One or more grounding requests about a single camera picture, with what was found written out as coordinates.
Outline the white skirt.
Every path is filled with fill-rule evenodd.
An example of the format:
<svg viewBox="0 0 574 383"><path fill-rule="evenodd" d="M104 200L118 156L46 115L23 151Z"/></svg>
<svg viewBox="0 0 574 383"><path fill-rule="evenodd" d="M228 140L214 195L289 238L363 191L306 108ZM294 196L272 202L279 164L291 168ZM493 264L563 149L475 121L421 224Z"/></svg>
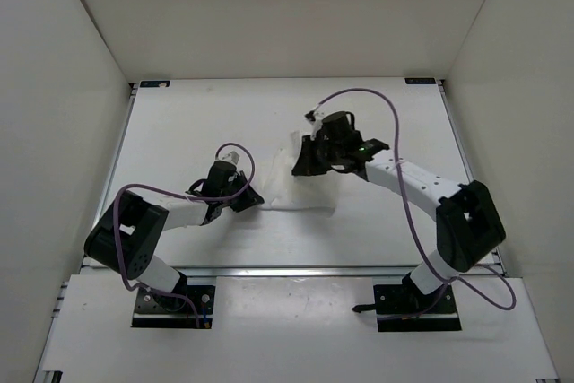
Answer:
<svg viewBox="0 0 574 383"><path fill-rule="evenodd" d="M333 213L337 207L341 179L333 172L313 177L291 174L300 156L302 133L291 132L274 157L261 165L256 191L264 198L263 211Z"/></svg>

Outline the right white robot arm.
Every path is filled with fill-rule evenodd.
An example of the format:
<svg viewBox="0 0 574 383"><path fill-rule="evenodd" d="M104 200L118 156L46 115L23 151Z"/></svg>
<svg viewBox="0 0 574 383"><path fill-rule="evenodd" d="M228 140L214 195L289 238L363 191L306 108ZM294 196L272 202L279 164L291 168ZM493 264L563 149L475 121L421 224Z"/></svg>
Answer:
<svg viewBox="0 0 574 383"><path fill-rule="evenodd" d="M399 195L404 209L416 206L436 224L436 248L403 279L403 304L423 311L444 282L468 272L506 238L489 189L480 181L457 183L397 156L395 146L364 139L355 116L337 111L321 116L310 111L313 126L301 138L295 177L329 172L353 174Z"/></svg>

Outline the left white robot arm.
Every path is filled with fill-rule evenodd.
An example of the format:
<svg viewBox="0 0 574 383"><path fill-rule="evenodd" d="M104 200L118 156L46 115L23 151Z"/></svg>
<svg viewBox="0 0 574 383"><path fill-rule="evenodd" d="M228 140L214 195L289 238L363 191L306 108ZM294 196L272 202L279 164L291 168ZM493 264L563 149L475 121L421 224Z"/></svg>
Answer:
<svg viewBox="0 0 574 383"><path fill-rule="evenodd" d="M217 160L207 177L193 183L182 199L161 196L148 202L126 189L92 228L84 254L135 281L168 312L194 310L187 278L155 255L165 231L205 226L229 208L241 213L262 205L264 198L231 161Z"/></svg>

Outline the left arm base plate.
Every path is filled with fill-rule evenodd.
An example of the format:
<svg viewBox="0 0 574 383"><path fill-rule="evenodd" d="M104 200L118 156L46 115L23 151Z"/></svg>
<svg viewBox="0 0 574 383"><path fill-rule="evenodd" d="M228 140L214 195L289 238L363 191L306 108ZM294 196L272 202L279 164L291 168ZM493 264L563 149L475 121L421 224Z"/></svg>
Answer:
<svg viewBox="0 0 574 383"><path fill-rule="evenodd" d="M209 278L187 282L188 300L168 298L139 289L131 327L210 330L213 327L215 293L215 280Z"/></svg>

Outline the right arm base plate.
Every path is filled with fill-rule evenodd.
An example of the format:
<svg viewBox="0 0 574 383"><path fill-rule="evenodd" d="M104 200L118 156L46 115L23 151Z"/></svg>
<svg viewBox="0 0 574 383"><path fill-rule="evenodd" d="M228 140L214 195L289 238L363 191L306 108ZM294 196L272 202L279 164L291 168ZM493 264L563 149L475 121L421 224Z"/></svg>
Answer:
<svg viewBox="0 0 574 383"><path fill-rule="evenodd" d="M457 332L462 330L452 287L418 297L402 284L375 284L374 301L355 313L374 311L379 333Z"/></svg>

